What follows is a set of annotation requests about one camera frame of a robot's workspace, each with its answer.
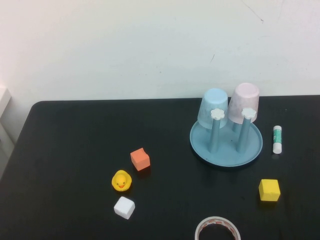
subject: white cube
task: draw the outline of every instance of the white cube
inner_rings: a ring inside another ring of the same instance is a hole
[[[113,209],[116,214],[119,216],[129,219],[131,214],[135,210],[135,203],[131,201],[130,199],[122,196],[119,198],[119,200],[114,205]]]

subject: plastic cup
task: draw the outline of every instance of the plastic cup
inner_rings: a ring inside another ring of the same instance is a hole
[[[224,115],[228,115],[228,95],[225,91],[219,88],[212,88],[205,92],[198,114],[199,124],[206,128],[212,129],[213,118],[211,117],[211,110],[221,109]],[[227,124],[228,118],[225,117],[220,121],[220,128]]]
[[[255,117],[251,119],[253,123],[258,115],[259,93],[259,88],[251,83],[238,85],[229,103],[228,118],[236,124],[242,124],[244,117],[241,112],[243,109],[251,108],[256,111]]]

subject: blue post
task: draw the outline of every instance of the blue post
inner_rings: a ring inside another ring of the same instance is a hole
[[[218,150],[220,121],[221,120],[213,119],[210,142],[209,142],[210,153],[216,153]]]
[[[232,126],[232,130],[235,132],[235,133],[239,133],[240,132],[240,129],[241,129],[241,124],[238,124],[238,123],[233,123],[233,126]]]
[[[246,119],[244,117],[238,143],[236,145],[236,151],[238,153],[243,153],[246,150],[250,124],[251,124],[251,119]]]

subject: yellow cube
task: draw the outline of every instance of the yellow cube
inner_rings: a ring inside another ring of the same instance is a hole
[[[276,202],[280,197],[280,188],[276,179],[261,179],[259,184],[261,201]]]

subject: pink cup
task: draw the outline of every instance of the pink cup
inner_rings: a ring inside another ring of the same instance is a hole
[[[252,108],[257,112],[251,122],[257,119],[259,105],[259,88],[251,83],[241,83],[238,85],[228,106],[228,118],[236,123],[242,124],[244,117],[241,112],[244,108]]]

